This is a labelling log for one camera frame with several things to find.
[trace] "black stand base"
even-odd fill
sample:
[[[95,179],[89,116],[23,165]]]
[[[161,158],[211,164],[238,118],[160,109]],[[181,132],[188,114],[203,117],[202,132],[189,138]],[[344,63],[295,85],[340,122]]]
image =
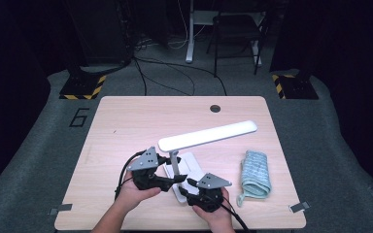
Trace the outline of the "black stand base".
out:
[[[281,99],[319,99],[310,81],[301,81],[294,76],[273,75]]]
[[[95,99],[105,81],[104,74],[81,71],[78,77],[70,76],[59,92],[59,99]]]

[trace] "gray carpet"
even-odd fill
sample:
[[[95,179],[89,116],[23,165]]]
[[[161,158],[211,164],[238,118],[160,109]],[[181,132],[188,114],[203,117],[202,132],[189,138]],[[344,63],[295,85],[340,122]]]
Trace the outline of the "gray carpet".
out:
[[[148,46],[135,56],[212,72],[213,56],[205,53],[206,46],[206,41],[196,42],[192,64],[185,64],[186,47],[167,50]],[[299,198],[312,206],[305,213],[306,227],[296,231],[373,232],[372,179],[359,167],[340,135],[328,90],[313,77],[311,82],[320,100],[281,100],[268,71],[273,48],[274,40],[270,40],[256,76],[251,58],[221,61],[219,76],[227,95],[263,96],[267,101]],[[207,72],[141,61],[139,64],[151,79],[146,80],[147,90],[131,62],[107,76],[94,100],[60,100],[58,93],[68,73],[48,77],[51,83],[48,103],[0,177],[0,232],[54,232],[55,216],[49,216],[48,211],[62,203],[103,96],[144,95],[145,91],[147,95],[165,96],[224,95],[221,82]],[[282,74],[296,74],[296,71]],[[69,127],[78,109],[88,109],[80,111],[87,116],[85,124]]]

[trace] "hand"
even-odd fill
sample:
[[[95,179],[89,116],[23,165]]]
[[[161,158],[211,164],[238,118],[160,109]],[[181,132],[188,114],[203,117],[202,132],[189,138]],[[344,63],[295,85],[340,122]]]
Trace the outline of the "hand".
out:
[[[139,190],[132,180],[131,171],[126,171],[123,181],[124,183],[120,188],[120,193],[115,203],[119,203],[127,213],[137,207],[141,201],[154,197],[161,191],[159,187]]]
[[[228,191],[225,187],[222,187],[220,191],[222,192],[222,196],[224,197],[222,204],[225,207],[229,207],[229,203],[226,201],[229,200]],[[216,211],[212,213],[207,213],[198,206],[192,206],[192,209],[196,212],[197,215],[202,217],[208,223],[208,226],[211,228],[211,231],[213,233],[235,232],[232,228],[231,213],[229,213],[223,207],[219,207]]]

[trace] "light blue cloth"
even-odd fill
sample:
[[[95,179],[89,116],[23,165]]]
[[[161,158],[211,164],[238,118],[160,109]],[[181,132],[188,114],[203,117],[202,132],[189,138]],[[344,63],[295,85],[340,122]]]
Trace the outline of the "light blue cloth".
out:
[[[242,206],[245,197],[266,198],[271,191],[268,163],[265,153],[248,150],[242,161],[241,185],[243,193],[237,198],[237,205]]]

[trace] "black round hole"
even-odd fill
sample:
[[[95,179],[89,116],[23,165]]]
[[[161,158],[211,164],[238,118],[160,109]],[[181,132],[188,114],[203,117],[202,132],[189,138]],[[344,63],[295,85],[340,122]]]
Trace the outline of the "black round hole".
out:
[[[213,113],[218,113],[218,112],[220,111],[220,106],[218,106],[218,105],[213,105],[213,106],[211,106],[210,110],[211,110],[211,112],[213,112]]]

